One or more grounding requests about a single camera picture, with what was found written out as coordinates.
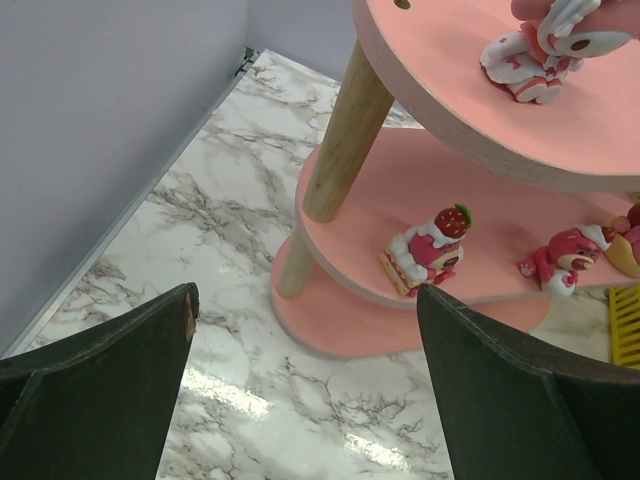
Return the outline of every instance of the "marble tabletop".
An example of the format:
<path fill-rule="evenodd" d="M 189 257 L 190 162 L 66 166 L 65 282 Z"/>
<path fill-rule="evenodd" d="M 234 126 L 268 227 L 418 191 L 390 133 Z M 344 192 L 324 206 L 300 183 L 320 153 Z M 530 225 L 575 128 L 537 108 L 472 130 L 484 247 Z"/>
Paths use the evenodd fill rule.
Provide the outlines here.
<path fill-rule="evenodd" d="M 159 479 L 453 478 L 423 352 L 322 358 L 271 310 L 298 173 L 338 87 L 262 54 L 30 346 L 198 284 L 202 315 Z M 417 127 L 400 112 L 387 123 Z M 556 300 L 533 333 L 607 360 L 604 292 Z"/>

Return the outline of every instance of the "toy figurine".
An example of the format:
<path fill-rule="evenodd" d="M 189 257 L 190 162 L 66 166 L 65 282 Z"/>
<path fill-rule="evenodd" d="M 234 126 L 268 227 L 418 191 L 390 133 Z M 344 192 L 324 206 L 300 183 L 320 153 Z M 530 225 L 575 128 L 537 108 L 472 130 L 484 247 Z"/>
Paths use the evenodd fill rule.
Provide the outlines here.
<path fill-rule="evenodd" d="M 578 272 L 590 269 L 600 252 L 607 250 L 615 237 L 611 227 L 577 225 L 551 238 L 518 264 L 520 273 L 537 276 L 540 286 L 553 295 L 568 297 L 578 284 Z"/>
<path fill-rule="evenodd" d="M 469 209 L 455 205 L 393 238 L 379 258 L 398 293 L 415 296 L 421 284 L 438 285 L 453 277 L 464 255 L 460 241 L 470 227 Z"/>
<path fill-rule="evenodd" d="M 585 58 L 611 53 L 640 34 L 640 0 L 511 0 L 511 13 L 524 22 L 520 31 L 489 44 L 480 63 L 521 103 L 551 102 Z"/>
<path fill-rule="evenodd" d="M 640 203 L 629 209 L 626 217 L 611 222 L 617 235 L 605 252 L 607 260 L 631 278 L 640 278 Z"/>

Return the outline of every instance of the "wall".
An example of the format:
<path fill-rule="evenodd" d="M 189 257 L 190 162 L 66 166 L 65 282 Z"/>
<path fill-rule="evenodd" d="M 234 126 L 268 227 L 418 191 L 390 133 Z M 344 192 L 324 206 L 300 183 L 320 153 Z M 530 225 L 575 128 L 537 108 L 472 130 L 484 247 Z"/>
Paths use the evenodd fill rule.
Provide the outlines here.
<path fill-rule="evenodd" d="M 250 0 L 249 44 L 342 79 L 356 33 L 352 0 Z"/>
<path fill-rule="evenodd" d="M 0 2 L 0 354 L 229 84 L 246 2 Z"/>

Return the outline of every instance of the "pink shelf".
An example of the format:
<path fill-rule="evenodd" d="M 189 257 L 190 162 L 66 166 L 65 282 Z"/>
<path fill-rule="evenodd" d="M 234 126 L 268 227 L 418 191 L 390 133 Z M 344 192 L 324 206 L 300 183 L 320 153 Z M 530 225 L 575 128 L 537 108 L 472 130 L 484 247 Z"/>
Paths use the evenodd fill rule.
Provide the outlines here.
<path fill-rule="evenodd" d="M 294 299 L 282 298 L 275 290 L 289 246 L 285 242 L 276 255 L 271 301 L 287 332 L 303 345 L 325 355 L 356 358 L 385 355 L 422 348 L 415 311 L 382 307 L 342 288 L 318 265 L 303 292 Z M 529 331 L 546 316 L 548 296 L 475 307 L 485 315 L 522 331 Z"/>
<path fill-rule="evenodd" d="M 489 42 L 518 29 L 507 0 L 411 0 L 408 10 L 392 0 L 354 0 L 353 8 L 377 75 L 440 141 L 549 190 L 638 189 L 640 43 L 588 60 L 555 102 L 522 105 L 479 65 Z"/>
<path fill-rule="evenodd" d="M 473 213 L 474 226 L 463 243 L 465 258 L 456 277 L 442 287 L 474 305 L 542 295 L 515 264 L 553 234 L 577 223 L 607 221 L 630 206 L 619 194 L 565 194 L 519 184 L 469 162 L 424 130 L 383 129 L 337 218 L 315 223 L 300 207 L 317 151 L 304 165 L 296 195 L 305 241 L 335 281 L 386 307 L 412 310 L 415 299 L 396 293 L 378 253 L 393 236 L 444 207 L 463 203 Z M 579 286 L 633 283 L 603 257 L 581 276 Z M 333 295 L 338 294 L 327 294 L 325 300 L 334 303 Z M 341 315 L 349 318 L 354 312 Z"/>

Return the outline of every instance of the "yellow basket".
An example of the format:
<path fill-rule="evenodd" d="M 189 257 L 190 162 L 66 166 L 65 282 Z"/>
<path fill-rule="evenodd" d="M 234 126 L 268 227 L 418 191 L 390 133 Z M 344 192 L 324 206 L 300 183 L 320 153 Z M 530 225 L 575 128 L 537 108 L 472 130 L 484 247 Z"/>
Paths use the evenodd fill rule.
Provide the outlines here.
<path fill-rule="evenodd" d="M 613 363 L 640 370 L 640 285 L 609 289 Z"/>

